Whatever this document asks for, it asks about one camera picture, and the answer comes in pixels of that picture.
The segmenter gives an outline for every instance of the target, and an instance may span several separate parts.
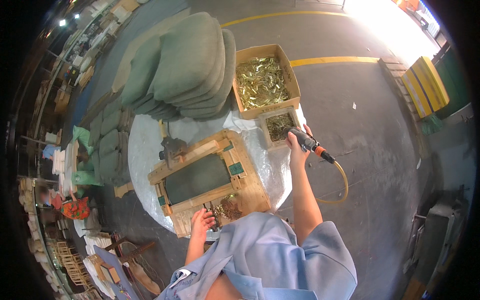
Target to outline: wooden chair frame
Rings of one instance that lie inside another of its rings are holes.
[[[217,154],[225,161],[230,174],[230,183],[181,203],[171,204],[165,189],[166,177],[209,154]],[[172,218],[179,237],[190,234],[190,219],[182,213],[193,208],[198,210],[205,203],[222,199],[233,193],[239,195],[237,198],[239,208],[243,212],[242,216],[253,211],[263,212],[270,209],[268,195],[253,168],[240,135],[228,129],[223,129],[190,146],[187,154],[172,164],[171,170],[168,169],[165,161],[156,164],[155,169],[148,174],[148,180],[155,186],[163,214]]]

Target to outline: worker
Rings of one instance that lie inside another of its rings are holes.
[[[53,206],[67,218],[83,220],[90,215],[88,197],[77,200],[72,189],[70,189],[70,198],[67,199],[61,192],[56,192],[53,189],[49,190],[44,186],[40,186],[39,189],[42,203]]]
[[[304,125],[306,132],[310,128]],[[254,212],[223,226],[204,253],[212,212],[197,211],[185,266],[158,300],[349,299],[357,286],[352,257],[331,221],[323,221],[305,172],[305,153],[289,132],[295,232],[283,220]]]
[[[55,152],[55,150],[61,151],[60,146],[54,144],[47,144],[42,150],[42,158],[53,161],[53,153]]]

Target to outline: yellow padded board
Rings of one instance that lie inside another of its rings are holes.
[[[402,81],[420,118],[445,107],[450,101],[440,75],[426,56],[421,56],[402,75]]]

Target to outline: stack of green cushions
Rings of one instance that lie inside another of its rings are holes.
[[[88,145],[95,179],[103,184],[121,186],[130,181],[128,138],[135,114],[121,104],[120,97],[109,103],[90,123]]]
[[[206,12],[193,14],[143,43],[131,61],[122,104],[159,120],[208,120],[228,112],[235,39]]]

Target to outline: light blue work shirt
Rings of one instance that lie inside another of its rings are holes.
[[[175,272],[157,300],[203,300],[221,271],[246,300],[344,300],[357,286],[352,257],[333,222],[319,224],[300,247],[287,223],[265,213],[223,226],[210,249],[181,269],[191,274]]]
[[[59,146],[48,144],[45,146],[45,148],[43,148],[42,154],[44,158],[49,159],[50,156],[53,156],[53,153],[55,152],[55,150],[61,151],[61,148]]]

